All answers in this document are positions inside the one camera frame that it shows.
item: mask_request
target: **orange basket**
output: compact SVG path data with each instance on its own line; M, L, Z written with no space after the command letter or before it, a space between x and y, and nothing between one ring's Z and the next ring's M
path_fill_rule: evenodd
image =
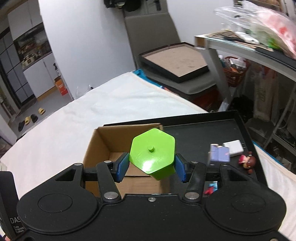
M228 56L228 57L225 57L225 59L227 58L234 58L234 59L238 59L236 57L232 57L232 56ZM245 61L246 62L246 69L241 72L241 73L237 73L237 72L234 72L234 71L230 71L226 68L223 68L224 70L224 73L225 73L225 76L226 76L226 79L227 79L227 82L228 82L228 86L231 86L231 87L237 87L241 81L244 79L244 76L250 66L249 62L248 61Z

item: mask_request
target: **small knob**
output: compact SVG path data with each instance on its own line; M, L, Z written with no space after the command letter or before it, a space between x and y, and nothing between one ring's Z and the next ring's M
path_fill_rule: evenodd
M154 146L148 146L148 151L154 152Z

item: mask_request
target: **cardboard box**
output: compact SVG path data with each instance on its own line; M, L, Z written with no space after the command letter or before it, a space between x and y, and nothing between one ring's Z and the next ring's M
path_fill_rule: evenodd
M61 77L56 77L56 78L54 79L54 84L55 84L55 86L58 88L58 90L60 91L60 93L61 93L62 95L65 95L65 94L68 93L68 90L66 89L66 87L65 87L65 85L64 85L64 83L63 83Z
M162 130L159 123L144 125L103 126L94 130L86 154L84 167L95 167L103 161L116 161L123 152L130 152L134 137L152 129ZM169 193L169 179L157 181L130 163L121 183L116 183L121 196L124 194ZM99 196L97 182L86 182L86 189Z

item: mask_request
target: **floor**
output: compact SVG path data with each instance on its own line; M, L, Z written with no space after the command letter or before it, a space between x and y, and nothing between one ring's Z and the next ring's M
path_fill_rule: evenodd
M17 137L21 137L28 129L38 125L42 120L44 120L46 117L50 116L52 113L56 112L63 106L67 105L72 101L69 94L66 94L64 96L61 95L61 93L56 90L54 93L50 94L46 98L44 98L41 101L36 101L35 104L33 104L30 108L28 108L24 113L18 115L16 119L11 123L10 128L13 130L13 132L17 135ZM45 113L43 115L40 115L38 113L38 109L43 108L45 109ZM27 116L31 116L32 114L35 114L38 117L38 120L33 123L31 120L30 123L22 129L21 132L18 131L18 125L20 122L24 121Z

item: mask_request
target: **green plastic cap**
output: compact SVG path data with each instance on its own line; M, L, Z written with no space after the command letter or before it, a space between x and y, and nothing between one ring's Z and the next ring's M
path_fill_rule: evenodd
M146 174L161 180L175 173L175 138L151 129L133 139L129 160Z

